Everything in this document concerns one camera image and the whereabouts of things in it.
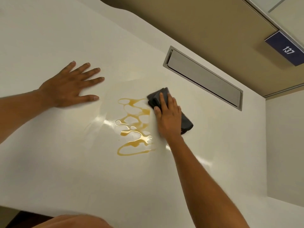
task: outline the person's left arm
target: person's left arm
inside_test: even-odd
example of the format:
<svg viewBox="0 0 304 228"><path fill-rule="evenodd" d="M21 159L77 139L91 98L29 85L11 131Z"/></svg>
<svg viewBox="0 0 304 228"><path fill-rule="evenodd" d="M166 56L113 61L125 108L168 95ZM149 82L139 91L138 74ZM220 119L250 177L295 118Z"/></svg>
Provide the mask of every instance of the person's left arm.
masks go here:
<svg viewBox="0 0 304 228"><path fill-rule="evenodd" d="M44 82L39 89L25 94L0 98L0 144L24 123L52 107L67 107L96 101L96 95L79 96L82 89L101 83L104 78L87 80L100 72L86 63L71 72L76 63L68 64L56 76Z"/></svg>

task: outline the liquid puddle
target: liquid puddle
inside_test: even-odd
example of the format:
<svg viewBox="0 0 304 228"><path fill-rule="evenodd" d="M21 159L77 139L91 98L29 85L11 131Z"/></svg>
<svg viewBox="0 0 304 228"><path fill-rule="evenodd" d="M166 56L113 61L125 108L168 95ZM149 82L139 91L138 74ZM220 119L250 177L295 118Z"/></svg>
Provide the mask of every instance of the liquid puddle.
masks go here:
<svg viewBox="0 0 304 228"><path fill-rule="evenodd" d="M128 103L120 103L121 100L128 100L129 102ZM148 145L151 144L151 143L148 143L148 142L152 140L152 136L151 135L150 136L145 136L143 134L143 132L145 131L144 129L148 127L149 123L143 123L139 119L139 117L142 116L142 115L150 115L150 109L145 109L145 108L138 107L138 106L134 105L141 100L145 100L145 98L142 98L142 99L121 98L121 99L118 100L118 103L123 105L125 111L126 111L126 109L125 109L126 105L129 105L131 107L134 107L134 108L137 108L137 109L141 110L138 114L130 114L126 111L127 116L125 116L122 119L119 119L115 122L116 126L126 126L128 128L127 130L123 130L120 133L121 136L127 136L130 132L135 132L135 133L140 134L139 139L137 139L135 141L127 142L126 144L119 147L119 149L117 150L117 154L119 156L131 156L131 155L136 155L136 154L141 154L141 153L149 153L150 151L153 150L153 149L148 149L148 150L145 150L145 151L141 151L141 152L137 152L137 153L128 153L128 154L120 153L120 150L124 147L128 147L128 146L138 147L139 144L141 144L141 143L143 143L145 146L148 146ZM137 119L137 122L126 123L125 119L128 118L128 117L132 117L132 118Z"/></svg>

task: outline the dark gray cleaning cloth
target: dark gray cleaning cloth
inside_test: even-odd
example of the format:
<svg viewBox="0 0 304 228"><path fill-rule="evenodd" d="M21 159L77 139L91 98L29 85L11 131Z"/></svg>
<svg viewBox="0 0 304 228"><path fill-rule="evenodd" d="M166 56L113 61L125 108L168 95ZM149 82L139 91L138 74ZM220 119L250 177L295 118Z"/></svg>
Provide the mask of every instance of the dark gray cleaning cloth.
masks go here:
<svg viewBox="0 0 304 228"><path fill-rule="evenodd" d="M148 104L152 108L154 108L155 106L158 106L161 109L161 103L160 103L160 100L159 100L159 94L160 93L163 93L165 102L166 102L166 104L168 106L168 93L169 93L169 90L166 87L166 88L162 88L159 91L156 91L156 92L154 92L152 94L149 94L147 96L147 98L148 98ZM193 127L192 122L183 113L181 113L181 134L184 134L188 130L191 130L192 127Z"/></svg>

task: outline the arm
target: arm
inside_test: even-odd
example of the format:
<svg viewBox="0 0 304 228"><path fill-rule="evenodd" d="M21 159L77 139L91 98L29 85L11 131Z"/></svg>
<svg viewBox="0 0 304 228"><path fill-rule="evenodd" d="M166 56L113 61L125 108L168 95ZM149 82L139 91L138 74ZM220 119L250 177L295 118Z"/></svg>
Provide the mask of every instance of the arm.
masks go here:
<svg viewBox="0 0 304 228"><path fill-rule="evenodd" d="M39 89L25 94L0 98L0 144L24 123L52 107L67 107L98 100L95 95L79 96L82 89L104 80L99 77L87 80L100 68L84 71L86 63L71 72L76 63L71 62L56 76L44 82Z"/></svg>
<svg viewBox="0 0 304 228"><path fill-rule="evenodd" d="M180 135L181 109L168 94L168 107L160 95L162 112L154 108L158 130L167 140L186 203L196 228L249 228L240 211L197 161Z"/></svg>

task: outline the finger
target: finger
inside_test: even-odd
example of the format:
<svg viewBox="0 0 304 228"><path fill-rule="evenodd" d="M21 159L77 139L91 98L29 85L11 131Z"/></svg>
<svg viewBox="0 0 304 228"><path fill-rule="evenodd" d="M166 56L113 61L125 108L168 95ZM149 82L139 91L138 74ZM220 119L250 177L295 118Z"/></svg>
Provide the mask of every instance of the finger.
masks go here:
<svg viewBox="0 0 304 228"><path fill-rule="evenodd" d="M83 71L85 71L90 66L91 66L91 64L89 62L86 64L83 64L82 66L79 66L77 69L73 70L71 72L71 74L81 74Z"/></svg>
<svg viewBox="0 0 304 228"><path fill-rule="evenodd" d="M160 93L160 94L159 94L159 100L160 100L160 102L161 102L161 107L162 107L161 110L162 110L163 112L166 111L166 110L168 110L168 107L167 107L167 105L166 105L166 102L165 102L163 93Z"/></svg>
<svg viewBox="0 0 304 228"><path fill-rule="evenodd" d="M72 103L73 105L76 105L84 102L97 101L98 99L99 97L96 95L78 96L73 99Z"/></svg>
<svg viewBox="0 0 304 228"><path fill-rule="evenodd" d="M173 98L172 100L173 100L173 108L174 108L174 111L175 111L175 112L178 112L178 106L177 106L176 99Z"/></svg>
<svg viewBox="0 0 304 228"><path fill-rule="evenodd" d="M65 68L63 68L56 76L60 76L62 74L67 74L71 72L71 70L75 67L76 62L72 61L70 64L68 64Z"/></svg>
<svg viewBox="0 0 304 228"><path fill-rule="evenodd" d="M84 81L90 77L92 77L93 75L97 74L100 72L100 68L95 68L95 69L92 69L88 72L85 72L85 73L82 73L80 75L78 75L79 79Z"/></svg>
<svg viewBox="0 0 304 228"><path fill-rule="evenodd" d="M87 80L87 81L82 81L80 84L81 88L88 88L94 85L97 85L98 83L101 83L104 81L104 77L98 77L95 79Z"/></svg>
<svg viewBox="0 0 304 228"><path fill-rule="evenodd" d="M161 119L161 109L158 107L158 106L156 106L156 107L154 107L154 112L155 112L155 115L156 115L156 119L157 119L157 121L159 122L160 121L160 119Z"/></svg>
<svg viewBox="0 0 304 228"><path fill-rule="evenodd" d="M173 107L173 99L172 99L172 96L171 94L168 93L168 108L169 110L173 110L174 107Z"/></svg>

